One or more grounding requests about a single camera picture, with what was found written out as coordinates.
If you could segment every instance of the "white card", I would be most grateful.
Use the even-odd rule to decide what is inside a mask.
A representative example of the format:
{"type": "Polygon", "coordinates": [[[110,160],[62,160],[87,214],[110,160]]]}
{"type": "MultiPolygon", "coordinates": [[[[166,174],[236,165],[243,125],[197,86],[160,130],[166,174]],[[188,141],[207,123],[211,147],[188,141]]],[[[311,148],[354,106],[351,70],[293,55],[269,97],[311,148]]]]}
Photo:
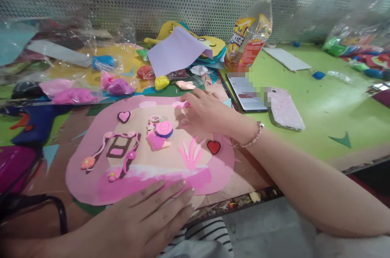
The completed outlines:
{"type": "Polygon", "coordinates": [[[280,49],[280,48],[263,48],[267,54],[272,56],[275,60],[278,60],[282,63],[288,70],[305,70],[310,69],[311,66],[303,62],[301,59],[298,59],[289,52],[280,49]]]}

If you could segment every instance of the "floor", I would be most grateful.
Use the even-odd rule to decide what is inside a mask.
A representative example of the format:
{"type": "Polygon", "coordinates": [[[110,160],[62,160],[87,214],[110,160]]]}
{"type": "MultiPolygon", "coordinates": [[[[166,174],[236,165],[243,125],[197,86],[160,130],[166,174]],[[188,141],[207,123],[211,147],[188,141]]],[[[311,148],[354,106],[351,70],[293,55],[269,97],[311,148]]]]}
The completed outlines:
{"type": "Polygon", "coordinates": [[[312,258],[316,229],[285,197],[223,217],[236,258],[312,258]]]}

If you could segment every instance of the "plastic bottle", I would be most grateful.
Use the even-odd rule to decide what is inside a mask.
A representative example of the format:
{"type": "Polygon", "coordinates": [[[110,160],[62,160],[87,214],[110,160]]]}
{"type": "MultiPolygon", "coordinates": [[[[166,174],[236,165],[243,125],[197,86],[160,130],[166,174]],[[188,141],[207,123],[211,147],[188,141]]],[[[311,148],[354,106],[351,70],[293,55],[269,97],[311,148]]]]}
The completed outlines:
{"type": "Polygon", "coordinates": [[[258,0],[241,15],[234,26],[225,56],[226,67],[245,69],[252,66],[271,32],[271,0],[258,0]]]}

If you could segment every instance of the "triangle paper cutout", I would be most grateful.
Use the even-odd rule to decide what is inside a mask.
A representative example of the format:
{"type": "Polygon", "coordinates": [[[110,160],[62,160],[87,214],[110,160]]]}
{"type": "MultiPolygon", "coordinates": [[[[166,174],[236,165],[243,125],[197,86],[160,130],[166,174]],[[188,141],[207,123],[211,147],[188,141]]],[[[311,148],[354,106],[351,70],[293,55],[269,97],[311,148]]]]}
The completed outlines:
{"type": "Polygon", "coordinates": [[[349,148],[352,148],[351,147],[351,142],[349,140],[349,135],[348,135],[348,132],[345,133],[345,136],[344,138],[336,138],[336,137],[331,137],[329,136],[329,138],[333,139],[334,141],[337,141],[338,143],[341,143],[349,148]]]}

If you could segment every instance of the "beaded bracelet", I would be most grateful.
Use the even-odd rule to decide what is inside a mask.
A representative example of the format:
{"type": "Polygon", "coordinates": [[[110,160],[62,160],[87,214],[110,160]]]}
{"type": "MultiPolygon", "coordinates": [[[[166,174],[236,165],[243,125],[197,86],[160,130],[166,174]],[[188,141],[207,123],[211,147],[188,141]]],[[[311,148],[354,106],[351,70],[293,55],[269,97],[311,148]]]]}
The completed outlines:
{"type": "Polygon", "coordinates": [[[262,130],[265,126],[264,126],[263,122],[261,122],[261,121],[257,122],[257,124],[259,125],[259,132],[256,134],[256,136],[252,139],[251,142],[249,142],[249,143],[247,143],[247,144],[245,144],[245,145],[241,145],[241,144],[240,144],[240,146],[241,146],[242,148],[247,148],[247,147],[251,146],[252,144],[254,144],[254,143],[256,142],[257,139],[259,139],[260,134],[261,134],[261,130],[262,130]]]}

